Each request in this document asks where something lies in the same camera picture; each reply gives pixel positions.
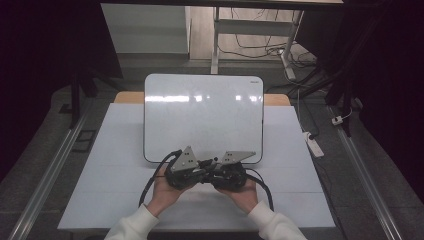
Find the whiteboard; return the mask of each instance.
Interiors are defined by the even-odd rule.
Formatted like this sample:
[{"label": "whiteboard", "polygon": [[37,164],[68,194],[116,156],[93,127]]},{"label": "whiteboard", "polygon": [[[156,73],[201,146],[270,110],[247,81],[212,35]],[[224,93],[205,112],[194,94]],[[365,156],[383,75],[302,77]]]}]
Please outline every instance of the whiteboard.
[{"label": "whiteboard", "polygon": [[161,162],[191,146],[197,160],[226,151],[262,158],[263,82],[252,76],[151,74],[145,84],[144,156]]}]

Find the person's right hand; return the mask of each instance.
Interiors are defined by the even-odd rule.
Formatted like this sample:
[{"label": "person's right hand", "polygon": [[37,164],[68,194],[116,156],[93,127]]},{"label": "person's right hand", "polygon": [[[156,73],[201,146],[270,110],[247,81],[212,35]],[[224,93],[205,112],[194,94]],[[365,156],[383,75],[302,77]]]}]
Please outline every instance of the person's right hand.
[{"label": "person's right hand", "polygon": [[247,179],[246,184],[237,192],[217,189],[218,192],[229,196],[234,203],[245,213],[250,213],[258,204],[258,194],[256,193],[256,183]]}]

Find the white sleeve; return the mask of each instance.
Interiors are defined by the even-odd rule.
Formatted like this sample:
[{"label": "white sleeve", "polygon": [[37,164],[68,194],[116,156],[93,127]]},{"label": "white sleeve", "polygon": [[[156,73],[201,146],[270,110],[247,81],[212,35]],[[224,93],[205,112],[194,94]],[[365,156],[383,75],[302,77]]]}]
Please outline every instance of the white sleeve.
[{"label": "white sleeve", "polygon": [[286,216],[275,213],[260,202],[248,217],[259,227],[259,236],[267,240],[306,240],[299,228]]},{"label": "white sleeve", "polygon": [[106,235],[107,240],[145,240],[159,219],[154,217],[143,205],[131,216],[124,217]]}]

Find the white paper sheet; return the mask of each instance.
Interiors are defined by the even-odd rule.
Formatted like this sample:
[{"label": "white paper sheet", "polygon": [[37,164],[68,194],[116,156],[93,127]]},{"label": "white paper sheet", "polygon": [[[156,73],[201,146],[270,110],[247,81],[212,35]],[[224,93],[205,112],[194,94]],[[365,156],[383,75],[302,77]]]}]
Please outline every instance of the white paper sheet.
[{"label": "white paper sheet", "polygon": [[[143,105],[110,105],[59,229],[108,229],[137,209],[142,189],[157,167],[143,157],[142,131]],[[263,176],[276,212],[299,227],[335,226],[293,107],[265,107],[263,159],[247,166]],[[260,187],[258,192],[267,202]],[[210,184],[197,184],[160,219],[155,227],[160,231],[256,229]]]}]

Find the power strip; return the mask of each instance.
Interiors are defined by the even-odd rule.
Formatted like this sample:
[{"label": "power strip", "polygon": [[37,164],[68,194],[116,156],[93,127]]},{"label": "power strip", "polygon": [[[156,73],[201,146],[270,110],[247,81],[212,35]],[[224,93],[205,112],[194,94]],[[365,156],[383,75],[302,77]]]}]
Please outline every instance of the power strip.
[{"label": "power strip", "polygon": [[309,150],[311,150],[314,157],[324,156],[324,153],[322,152],[321,148],[319,147],[317,141],[315,141],[315,139],[309,139],[310,135],[311,135],[310,132],[304,132],[303,133],[305,141],[308,144]]}]

